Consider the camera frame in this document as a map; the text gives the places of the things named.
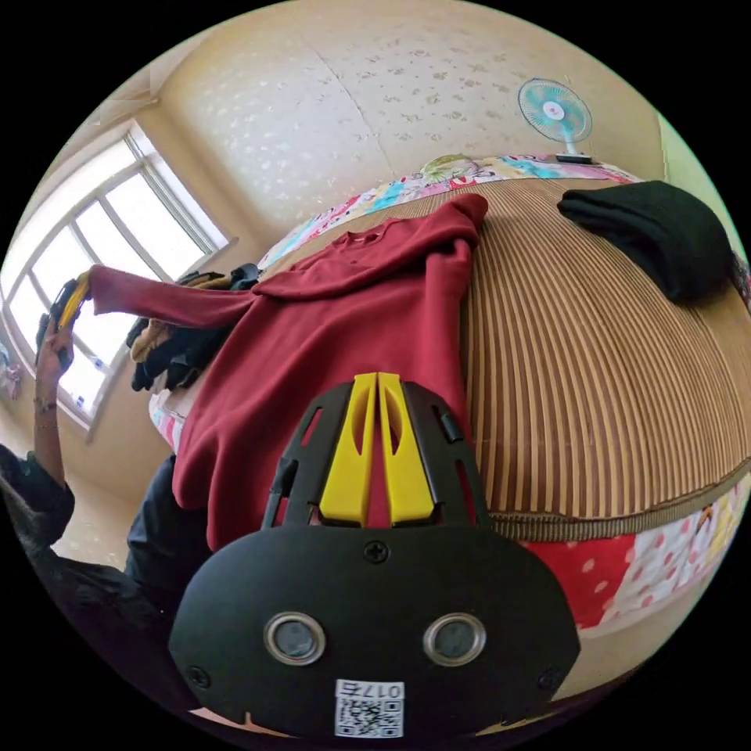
sweatshirt sleeve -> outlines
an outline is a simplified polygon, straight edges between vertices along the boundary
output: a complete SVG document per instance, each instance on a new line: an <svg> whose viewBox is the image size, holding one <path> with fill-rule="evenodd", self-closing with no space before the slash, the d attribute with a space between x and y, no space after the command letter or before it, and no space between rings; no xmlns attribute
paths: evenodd
<svg viewBox="0 0 751 751"><path fill-rule="evenodd" d="M196 289L154 282L106 266L92 267L88 283L95 315L130 313L192 329L234 325L255 299L252 289Z"/></svg>

bed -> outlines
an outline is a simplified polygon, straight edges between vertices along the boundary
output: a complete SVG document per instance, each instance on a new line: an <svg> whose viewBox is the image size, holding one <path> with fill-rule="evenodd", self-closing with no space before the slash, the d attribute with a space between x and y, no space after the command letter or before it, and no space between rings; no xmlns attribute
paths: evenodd
<svg viewBox="0 0 751 751"><path fill-rule="evenodd" d="M582 652L559 700L617 680L672 635L751 493L748 297L729 286L676 307L556 210L567 189L637 180L543 155L448 157L314 217L260 263L287 268L345 223L422 216L456 192L488 199L462 311L467 400L498 532L548 564L577 619ZM176 452L202 382L151 398Z"/></svg>

window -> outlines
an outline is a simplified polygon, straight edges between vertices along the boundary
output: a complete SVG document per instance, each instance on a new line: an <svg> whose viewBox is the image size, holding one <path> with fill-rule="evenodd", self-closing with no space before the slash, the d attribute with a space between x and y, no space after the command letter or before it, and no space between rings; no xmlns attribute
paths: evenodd
<svg viewBox="0 0 751 751"><path fill-rule="evenodd" d="M10 246L0 271L2 312L26 363L34 362L41 316L65 282L93 264L174 281L227 244L138 125L59 185ZM74 327L74 362L62 402L89 424L117 366L135 316L94 316Z"/></svg>

striped bamboo mat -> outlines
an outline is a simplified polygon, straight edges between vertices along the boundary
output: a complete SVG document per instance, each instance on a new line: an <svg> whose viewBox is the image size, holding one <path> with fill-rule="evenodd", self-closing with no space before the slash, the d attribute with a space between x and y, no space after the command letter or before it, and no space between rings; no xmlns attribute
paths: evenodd
<svg viewBox="0 0 751 751"><path fill-rule="evenodd" d="M311 240L488 200L462 310L462 362L488 506L526 540L632 534L716 500L751 471L751 317L735 289L677 307L617 248L560 216L570 188L499 181L391 207Z"/></svg>

bracelet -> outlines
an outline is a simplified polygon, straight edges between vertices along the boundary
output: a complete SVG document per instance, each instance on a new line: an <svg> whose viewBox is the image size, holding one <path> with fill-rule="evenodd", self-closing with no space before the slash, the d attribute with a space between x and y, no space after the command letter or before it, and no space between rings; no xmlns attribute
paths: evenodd
<svg viewBox="0 0 751 751"><path fill-rule="evenodd" d="M44 401L39 397L34 397L34 406L39 412L44 414L45 412L51 412L57 409L57 403L54 401Z"/></svg>

